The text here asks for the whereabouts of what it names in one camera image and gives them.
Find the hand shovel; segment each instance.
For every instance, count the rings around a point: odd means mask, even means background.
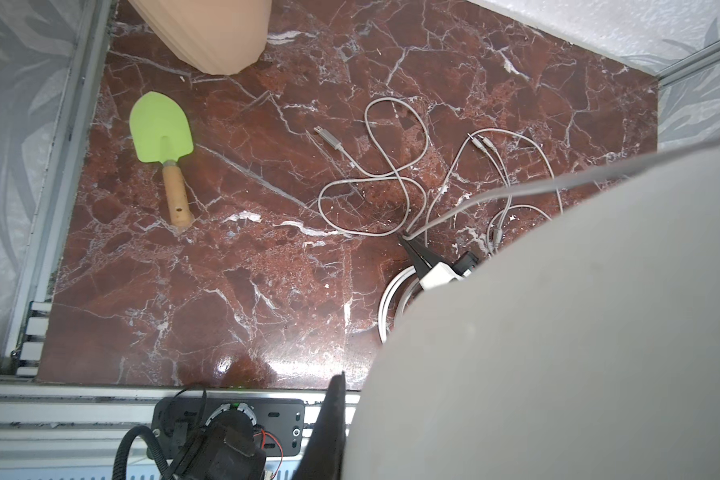
[[[187,228],[194,217],[186,200],[184,177],[178,160],[191,154],[192,133],[181,107],[156,91],[144,94],[130,111],[130,134],[139,160],[161,162],[168,197],[170,222]]]

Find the wooden handle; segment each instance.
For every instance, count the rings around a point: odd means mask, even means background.
[[[176,164],[171,165],[166,162],[163,165],[163,182],[166,185],[170,222],[179,228],[187,228],[195,217],[192,216],[190,205],[186,201],[184,176],[181,174],[181,168]]]

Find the large gray blurred object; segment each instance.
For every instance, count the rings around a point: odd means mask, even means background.
[[[720,478],[720,144],[678,157],[424,292],[342,477]]]

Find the green trowel blade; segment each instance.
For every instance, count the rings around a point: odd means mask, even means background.
[[[151,91],[130,111],[130,134],[143,162],[178,160],[192,153],[192,133],[184,110],[163,94]]]

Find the red marble surface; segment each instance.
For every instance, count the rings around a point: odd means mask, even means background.
[[[531,136],[556,174],[656,147],[651,77],[467,2],[275,0],[269,31],[288,38],[231,77],[179,61],[127,3],[111,31],[41,381],[321,389],[346,370],[360,389],[381,348],[380,295],[408,262],[393,236],[344,236],[317,215],[322,186],[355,172],[312,129],[382,171],[361,122],[379,96],[407,99],[430,129],[410,173],[430,198],[476,128]],[[138,162],[130,139],[130,109],[151,90],[184,108],[195,141],[180,164],[197,220],[182,233],[166,222],[159,166]],[[396,161],[418,155],[410,114],[382,104],[371,116]],[[528,146],[490,137],[516,180],[546,175]],[[467,148],[435,213],[497,187],[489,165]],[[379,230],[402,215],[393,182],[329,194],[329,216],[346,226]],[[553,195],[525,201],[557,213]],[[501,205],[433,229],[432,247],[484,256],[480,235]],[[505,244],[542,221],[513,213]]]

